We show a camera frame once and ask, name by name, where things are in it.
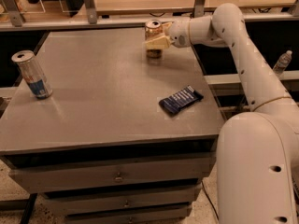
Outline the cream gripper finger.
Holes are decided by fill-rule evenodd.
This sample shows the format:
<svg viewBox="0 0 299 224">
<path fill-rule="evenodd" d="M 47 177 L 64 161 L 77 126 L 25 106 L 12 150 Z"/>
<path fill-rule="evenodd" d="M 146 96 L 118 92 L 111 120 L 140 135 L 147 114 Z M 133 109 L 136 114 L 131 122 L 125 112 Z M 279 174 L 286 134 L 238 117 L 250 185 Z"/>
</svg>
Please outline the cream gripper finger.
<svg viewBox="0 0 299 224">
<path fill-rule="evenodd" d="M 163 31 L 165 35 L 169 35 L 169 28 L 171 27 L 172 23 L 171 22 L 166 22 L 162 24 Z"/>
<path fill-rule="evenodd" d="M 171 46 L 170 37 L 161 35 L 145 41 L 146 49 L 168 49 Z"/>
</svg>

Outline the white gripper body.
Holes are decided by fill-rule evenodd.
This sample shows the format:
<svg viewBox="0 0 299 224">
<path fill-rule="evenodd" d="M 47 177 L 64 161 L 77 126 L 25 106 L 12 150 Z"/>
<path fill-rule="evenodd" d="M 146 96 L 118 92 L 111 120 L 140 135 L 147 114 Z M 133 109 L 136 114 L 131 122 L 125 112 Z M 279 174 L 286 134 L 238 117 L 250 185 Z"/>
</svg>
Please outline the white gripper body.
<svg viewBox="0 0 299 224">
<path fill-rule="evenodd" d="M 168 29 L 168 34 L 172 45 L 177 48 L 185 48 L 191 45 L 189 23 L 187 21 L 174 21 Z"/>
</svg>

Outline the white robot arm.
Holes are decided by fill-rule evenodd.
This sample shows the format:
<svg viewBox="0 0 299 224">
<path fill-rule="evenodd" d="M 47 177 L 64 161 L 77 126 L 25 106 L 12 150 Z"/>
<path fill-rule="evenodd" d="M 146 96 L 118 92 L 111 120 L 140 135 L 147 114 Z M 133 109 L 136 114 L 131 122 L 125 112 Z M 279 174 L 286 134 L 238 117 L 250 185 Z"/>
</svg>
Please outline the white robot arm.
<svg viewBox="0 0 299 224">
<path fill-rule="evenodd" d="M 249 104 L 228 119 L 217 146 L 219 224 L 298 224 L 292 169 L 299 163 L 299 107 L 258 51 L 234 4 L 173 21 L 147 49 L 227 47 Z"/>
</svg>

